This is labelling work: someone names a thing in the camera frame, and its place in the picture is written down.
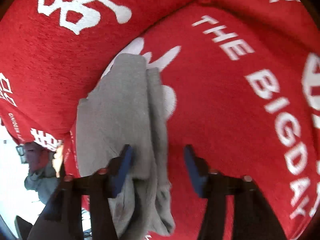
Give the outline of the purple garment in pile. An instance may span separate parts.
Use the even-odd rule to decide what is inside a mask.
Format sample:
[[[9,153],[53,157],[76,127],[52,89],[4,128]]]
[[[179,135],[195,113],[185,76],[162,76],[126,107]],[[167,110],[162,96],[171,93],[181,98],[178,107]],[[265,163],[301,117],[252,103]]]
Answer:
[[[46,167],[50,151],[35,142],[24,144],[23,151],[31,173]]]

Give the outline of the red back cushion white characters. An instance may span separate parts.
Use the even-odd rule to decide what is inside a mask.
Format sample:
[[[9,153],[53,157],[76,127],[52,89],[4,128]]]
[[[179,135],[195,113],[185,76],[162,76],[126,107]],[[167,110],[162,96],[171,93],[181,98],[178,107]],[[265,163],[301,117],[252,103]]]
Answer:
[[[78,102],[133,39],[193,0],[14,0],[1,19],[1,121],[54,149]]]

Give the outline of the grey knit sweater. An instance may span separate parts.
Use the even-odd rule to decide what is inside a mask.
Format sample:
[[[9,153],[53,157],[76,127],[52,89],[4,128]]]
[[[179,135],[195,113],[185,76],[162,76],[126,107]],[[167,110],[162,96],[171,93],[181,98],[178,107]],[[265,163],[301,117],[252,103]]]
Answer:
[[[79,101],[76,156],[81,176],[93,174],[133,148],[130,171],[109,201],[120,239],[143,239],[175,230],[170,208],[168,137],[158,69],[140,55],[120,54],[110,71]]]

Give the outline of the grey-blue garment in pile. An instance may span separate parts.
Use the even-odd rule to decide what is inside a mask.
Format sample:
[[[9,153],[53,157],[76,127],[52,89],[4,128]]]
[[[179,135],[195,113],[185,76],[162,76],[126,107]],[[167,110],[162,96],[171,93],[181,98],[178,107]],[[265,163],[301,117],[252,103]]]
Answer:
[[[28,175],[24,180],[24,187],[35,191],[44,205],[47,204],[60,182],[53,167],[53,159],[54,154],[50,152],[47,159],[32,160],[29,163]]]

